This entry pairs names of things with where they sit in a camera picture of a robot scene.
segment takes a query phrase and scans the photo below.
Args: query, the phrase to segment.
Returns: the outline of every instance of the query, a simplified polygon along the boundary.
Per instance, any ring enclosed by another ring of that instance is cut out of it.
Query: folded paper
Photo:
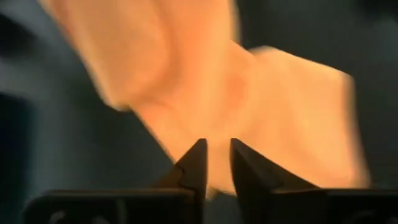
[[[234,194],[231,138],[317,186],[367,187],[352,79],[272,47],[243,49],[229,0],[42,3],[104,102],[132,109],[171,160],[207,138],[210,188]]]

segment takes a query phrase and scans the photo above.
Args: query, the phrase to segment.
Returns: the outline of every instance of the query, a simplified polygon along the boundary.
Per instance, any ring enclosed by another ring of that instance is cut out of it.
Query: blurred paper
[[[209,187],[234,194],[230,138],[320,187],[368,185],[350,77],[244,50],[228,0],[42,2],[104,101],[133,109],[173,161],[207,138]]]

